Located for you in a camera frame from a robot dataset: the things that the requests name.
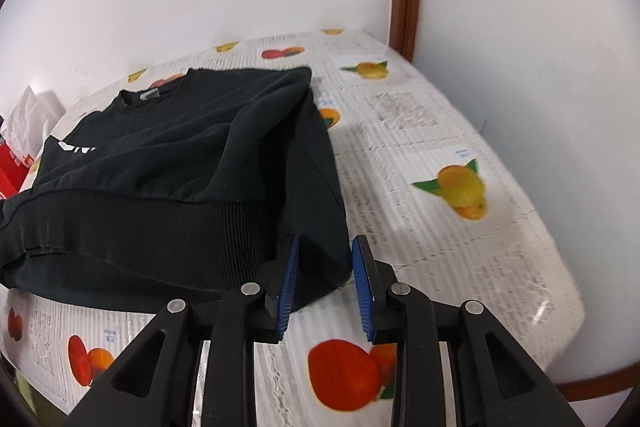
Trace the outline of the black sweatshirt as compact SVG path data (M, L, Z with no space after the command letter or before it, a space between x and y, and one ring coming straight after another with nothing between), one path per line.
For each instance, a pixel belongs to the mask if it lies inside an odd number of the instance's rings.
M154 313L254 280L299 240L294 305L352 272L334 153L306 67L191 69L124 91L44 142L1 205L1 282L76 306Z

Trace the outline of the fruit print tablecloth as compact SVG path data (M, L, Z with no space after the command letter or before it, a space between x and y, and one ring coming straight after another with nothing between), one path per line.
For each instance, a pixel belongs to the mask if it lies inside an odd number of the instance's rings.
M360 63L386 62L383 79ZM433 301L480 300L542 369L577 334L585 309L577 285L534 205L490 146L413 66L363 30L324 30L240 41L150 66L67 109L53 130L64 138L120 90L142 91L192 68L312 69L314 99L329 127L349 235L367 235L376 259ZM466 220L414 182L475 159L488 202ZM89 387L70 370L67 341L117 357L152 315L89 310L1 286L1 353L53 405L68 413ZM369 351L349 281L293 313L282 343L255 347L258 426L389 426L390 399L359 411L332 411L316 398L308 351L344 339Z

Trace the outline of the red paper bag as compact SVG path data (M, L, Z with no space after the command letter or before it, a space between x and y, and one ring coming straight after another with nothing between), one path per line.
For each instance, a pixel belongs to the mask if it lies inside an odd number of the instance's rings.
M8 199L20 191L34 158L18 157L6 142L0 145L0 198Z

